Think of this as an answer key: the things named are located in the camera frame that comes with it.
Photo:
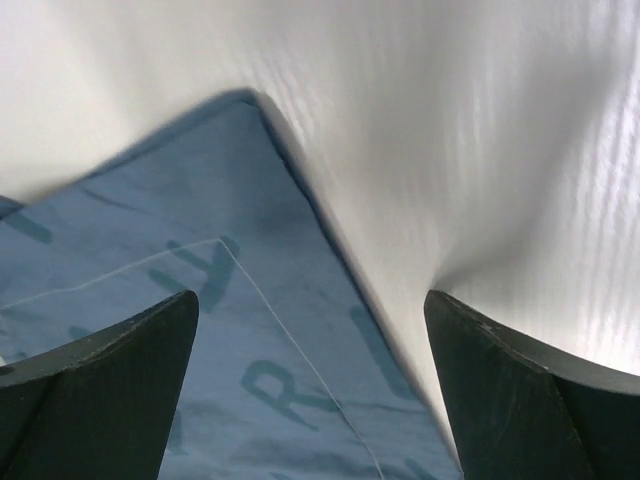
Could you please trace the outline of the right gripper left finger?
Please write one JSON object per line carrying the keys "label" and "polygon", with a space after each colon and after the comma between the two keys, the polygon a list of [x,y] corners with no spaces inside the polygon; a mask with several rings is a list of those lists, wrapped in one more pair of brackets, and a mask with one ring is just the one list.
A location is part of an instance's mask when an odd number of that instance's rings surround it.
{"label": "right gripper left finger", "polygon": [[198,325],[186,290],[1,369],[4,479],[155,479]]}

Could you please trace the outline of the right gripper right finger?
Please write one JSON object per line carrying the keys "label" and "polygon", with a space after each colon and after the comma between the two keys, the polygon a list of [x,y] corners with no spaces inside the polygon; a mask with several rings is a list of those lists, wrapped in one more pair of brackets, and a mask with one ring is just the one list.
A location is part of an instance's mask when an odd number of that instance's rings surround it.
{"label": "right gripper right finger", "polygon": [[430,291],[424,314],[467,479],[639,476],[639,379]]}

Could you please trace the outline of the blue letter-print cloth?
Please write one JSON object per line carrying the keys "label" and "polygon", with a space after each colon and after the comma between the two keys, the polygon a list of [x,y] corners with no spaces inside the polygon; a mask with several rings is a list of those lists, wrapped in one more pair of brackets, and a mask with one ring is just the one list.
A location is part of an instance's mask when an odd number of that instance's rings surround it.
{"label": "blue letter-print cloth", "polygon": [[200,319],[162,478],[459,477],[245,93],[1,218],[5,361],[184,289]]}

